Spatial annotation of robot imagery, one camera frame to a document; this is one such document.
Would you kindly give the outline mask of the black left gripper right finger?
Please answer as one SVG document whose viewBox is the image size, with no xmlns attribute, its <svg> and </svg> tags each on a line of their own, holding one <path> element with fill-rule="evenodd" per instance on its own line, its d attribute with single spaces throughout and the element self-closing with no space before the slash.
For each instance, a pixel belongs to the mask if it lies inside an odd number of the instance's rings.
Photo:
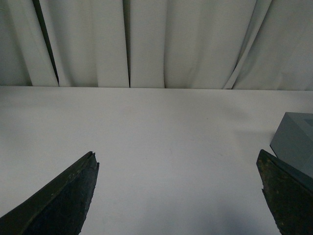
<svg viewBox="0 0 313 235">
<path fill-rule="evenodd" d="M 313 179 L 265 150 L 256 162 L 268 208 L 282 235 L 313 233 Z"/>
</svg>

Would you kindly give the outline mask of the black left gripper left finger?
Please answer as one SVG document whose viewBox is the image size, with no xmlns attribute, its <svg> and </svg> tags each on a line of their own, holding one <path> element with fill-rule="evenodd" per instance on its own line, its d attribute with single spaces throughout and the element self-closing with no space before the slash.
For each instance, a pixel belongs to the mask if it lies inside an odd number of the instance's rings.
<svg viewBox="0 0 313 235">
<path fill-rule="evenodd" d="M 0 219 L 2 235 L 78 235 L 96 187 L 99 163 L 88 152 Z"/>
</svg>

